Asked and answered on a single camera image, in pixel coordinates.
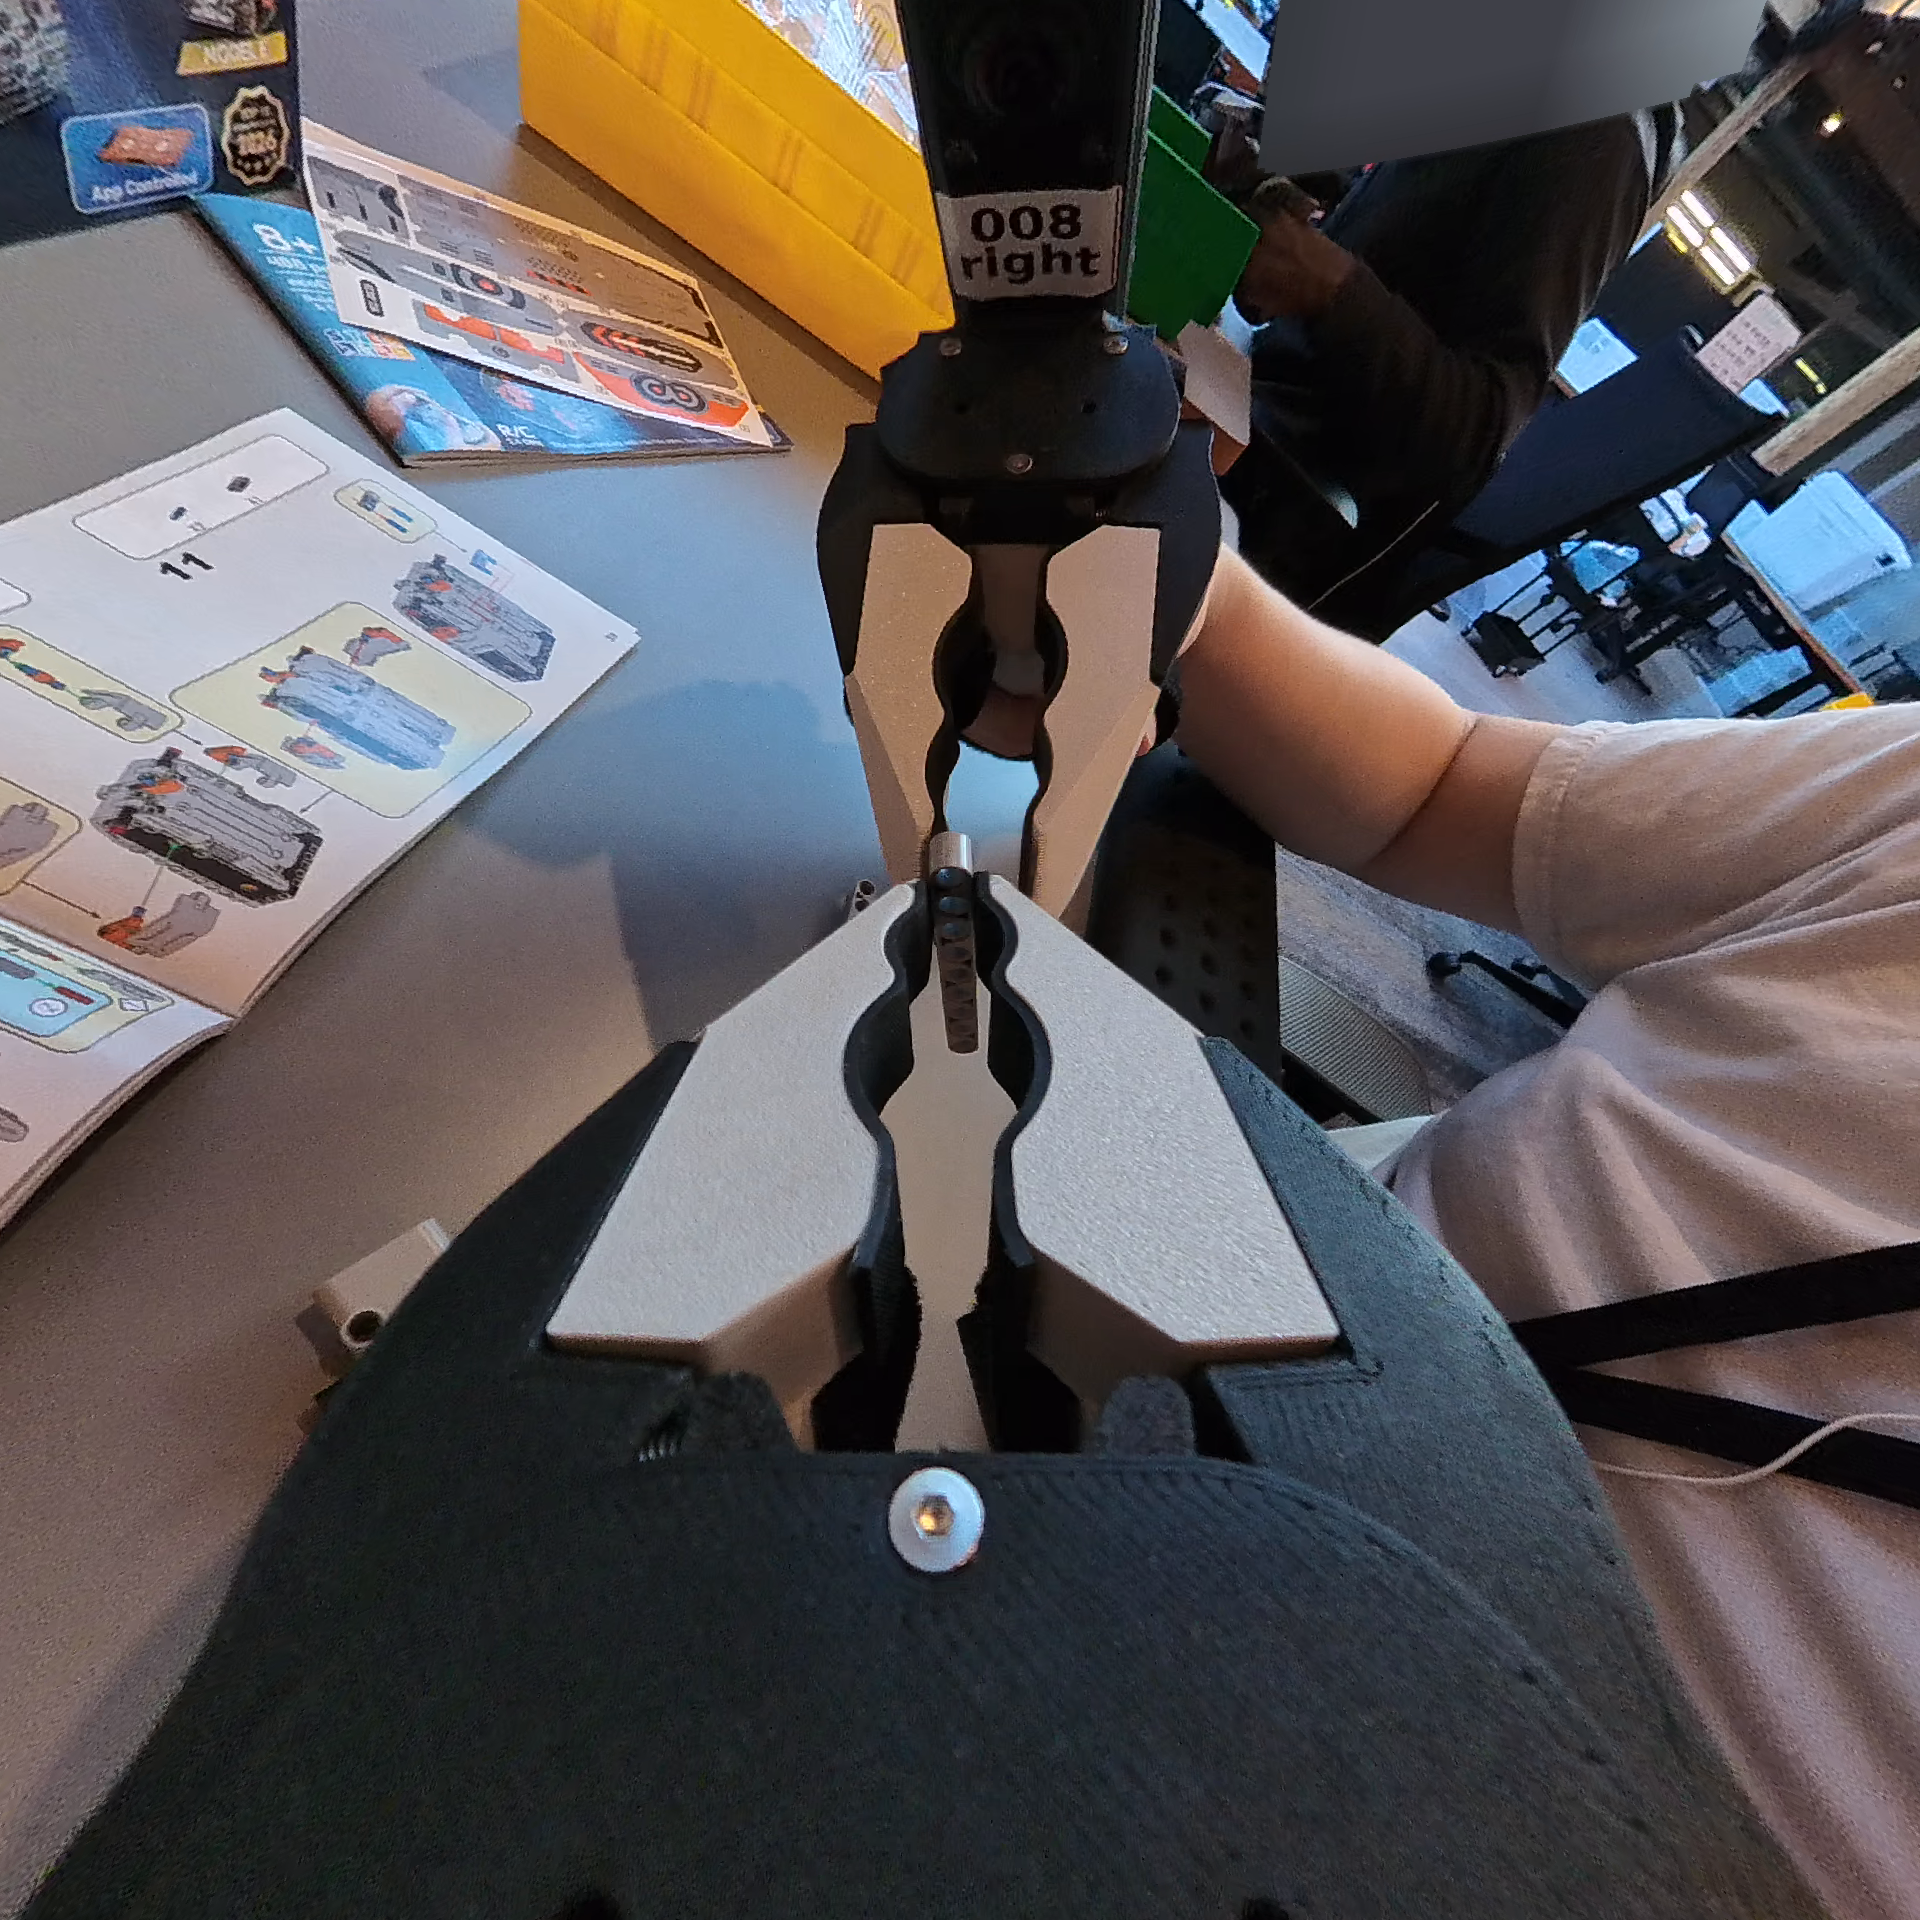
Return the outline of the grey desk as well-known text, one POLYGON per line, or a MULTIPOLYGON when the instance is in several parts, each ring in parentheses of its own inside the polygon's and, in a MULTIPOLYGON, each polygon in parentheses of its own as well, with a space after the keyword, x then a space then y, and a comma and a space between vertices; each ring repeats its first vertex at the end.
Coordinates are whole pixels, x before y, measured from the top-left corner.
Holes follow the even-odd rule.
POLYGON ((308 1286, 423 1216, 467 1224, 877 873, 815 574, 818 499, 869 381, 521 133, 507 47, 425 72, 308 49, 307 105, 683 259, 793 452, 423 479, 642 644, 12 1226, 15 1547, 172 1506, 168 1459, 188 1506, 249 1511, 308 1397, 308 1286))

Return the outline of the person's right forearm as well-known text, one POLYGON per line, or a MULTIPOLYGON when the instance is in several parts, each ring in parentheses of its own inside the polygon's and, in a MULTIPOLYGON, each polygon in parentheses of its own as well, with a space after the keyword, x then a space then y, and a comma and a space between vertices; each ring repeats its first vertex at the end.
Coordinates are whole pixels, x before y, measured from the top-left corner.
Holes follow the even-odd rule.
POLYGON ((1562 731, 1457 706, 1233 550, 1219 550, 1179 656, 1178 746, 1280 848, 1504 930, 1519 930, 1524 797, 1562 731))

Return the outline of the blue booklet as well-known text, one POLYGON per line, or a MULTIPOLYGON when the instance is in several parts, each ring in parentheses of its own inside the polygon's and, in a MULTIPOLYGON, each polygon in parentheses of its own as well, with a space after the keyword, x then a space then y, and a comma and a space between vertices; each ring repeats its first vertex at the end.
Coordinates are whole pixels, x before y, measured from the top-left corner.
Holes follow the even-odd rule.
POLYGON ((308 211, 228 194, 206 194, 192 208, 406 468, 754 454, 735 437, 635 417, 343 325, 308 211))

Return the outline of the yellow plastic bin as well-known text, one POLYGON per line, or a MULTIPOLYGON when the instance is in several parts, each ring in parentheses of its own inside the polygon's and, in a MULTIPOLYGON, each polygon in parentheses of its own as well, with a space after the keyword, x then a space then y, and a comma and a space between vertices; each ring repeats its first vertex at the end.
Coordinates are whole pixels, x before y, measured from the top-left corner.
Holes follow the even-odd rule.
POLYGON ((952 325, 913 136, 748 4, 521 4, 520 102, 852 366, 952 325))

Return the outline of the sticker sheet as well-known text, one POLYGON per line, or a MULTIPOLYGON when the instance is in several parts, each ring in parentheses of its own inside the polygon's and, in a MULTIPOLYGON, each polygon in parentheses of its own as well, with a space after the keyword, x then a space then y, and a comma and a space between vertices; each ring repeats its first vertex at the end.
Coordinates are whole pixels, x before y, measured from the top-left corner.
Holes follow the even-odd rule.
POLYGON ((639 421, 778 442, 691 276, 316 122, 300 133, 345 325, 639 421))

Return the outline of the open instruction booklet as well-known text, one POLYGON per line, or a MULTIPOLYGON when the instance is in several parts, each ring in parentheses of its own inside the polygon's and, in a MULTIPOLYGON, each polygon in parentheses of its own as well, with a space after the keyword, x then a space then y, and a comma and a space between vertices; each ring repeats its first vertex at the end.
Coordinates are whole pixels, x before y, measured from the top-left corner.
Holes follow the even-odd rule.
POLYGON ((293 411, 4 524, 4 1219, 639 634, 293 411))

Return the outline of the grey perforated toy beam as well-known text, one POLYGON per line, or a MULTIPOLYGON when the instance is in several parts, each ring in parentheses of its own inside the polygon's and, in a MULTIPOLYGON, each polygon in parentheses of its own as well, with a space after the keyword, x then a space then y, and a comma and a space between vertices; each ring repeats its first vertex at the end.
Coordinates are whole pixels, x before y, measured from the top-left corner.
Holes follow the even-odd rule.
POLYGON ((972 842, 937 832, 925 848, 925 904, 931 963, 944 1007, 944 1036, 957 1055, 979 1053, 975 1009, 975 866, 972 842))

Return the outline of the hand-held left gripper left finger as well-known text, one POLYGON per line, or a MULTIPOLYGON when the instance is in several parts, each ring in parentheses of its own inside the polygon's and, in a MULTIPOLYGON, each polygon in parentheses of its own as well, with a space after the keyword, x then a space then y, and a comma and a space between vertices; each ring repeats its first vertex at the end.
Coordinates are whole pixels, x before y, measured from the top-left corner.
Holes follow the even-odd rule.
POLYGON ((925 887, 706 1028, 547 1323, 571 1353, 754 1374, 825 1450, 890 1450, 920 1345, 894 1144, 925 887))

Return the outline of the blue robot kit box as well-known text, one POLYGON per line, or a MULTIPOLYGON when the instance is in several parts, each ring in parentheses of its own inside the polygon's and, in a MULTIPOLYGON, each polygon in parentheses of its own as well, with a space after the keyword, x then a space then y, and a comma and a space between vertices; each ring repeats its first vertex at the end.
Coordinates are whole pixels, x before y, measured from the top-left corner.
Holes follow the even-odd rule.
POLYGON ((296 4, 4 4, 4 244, 300 180, 296 4))

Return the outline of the green plastic bin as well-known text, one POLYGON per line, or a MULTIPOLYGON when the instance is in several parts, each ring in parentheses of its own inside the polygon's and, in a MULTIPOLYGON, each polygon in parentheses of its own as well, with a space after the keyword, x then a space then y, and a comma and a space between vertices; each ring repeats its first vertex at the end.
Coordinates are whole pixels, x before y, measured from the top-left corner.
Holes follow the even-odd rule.
POLYGON ((1154 89, 1125 313, 1165 344, 1219 319, 1260 241, 1257 222, 1205 180, 1208 157, 1212 133, 1154 89))

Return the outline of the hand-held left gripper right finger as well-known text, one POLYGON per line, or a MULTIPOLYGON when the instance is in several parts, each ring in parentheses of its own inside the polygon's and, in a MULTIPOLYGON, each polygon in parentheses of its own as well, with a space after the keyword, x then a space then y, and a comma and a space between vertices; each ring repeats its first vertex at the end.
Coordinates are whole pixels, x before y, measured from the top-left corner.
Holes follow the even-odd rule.
POLYGON ((1076 1450, 1122 1380, 1327 1355, 1339 1324, 1205 1042, 1002 878, 975 882, 995 1144, 975 1402, 1076 1450))

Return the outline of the grey toy connector block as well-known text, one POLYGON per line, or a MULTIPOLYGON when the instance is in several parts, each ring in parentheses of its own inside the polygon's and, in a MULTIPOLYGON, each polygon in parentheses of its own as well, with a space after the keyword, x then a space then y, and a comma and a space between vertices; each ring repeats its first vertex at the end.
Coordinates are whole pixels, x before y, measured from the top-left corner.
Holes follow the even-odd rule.
POLYGON ((438 1219, 423 1219, 311 1290, 308 1307, 300 1310, 296 1324, 333 1380, 357 1365, 446 1248, 446 1228, 438 1219))

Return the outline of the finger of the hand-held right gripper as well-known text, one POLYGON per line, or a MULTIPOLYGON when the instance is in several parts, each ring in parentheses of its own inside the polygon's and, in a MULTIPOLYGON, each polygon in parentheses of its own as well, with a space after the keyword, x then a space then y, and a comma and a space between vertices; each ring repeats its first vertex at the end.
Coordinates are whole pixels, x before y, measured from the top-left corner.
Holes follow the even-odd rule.
POLYGON ((934 666, 971 585, 971 557, 937 527, 874 527, 845 695, 890 882, 917 882, 944 832, 961 741, 934 666))
POLYGON ((1023 828, 1022 892, 1057 919, 1070 919, 1156 706, 1148 678, 1156 553, 1156 532, 1104 524, 1046 564, 1046 605, 1066 659, 1042 716, 1042 774, 1023 828))

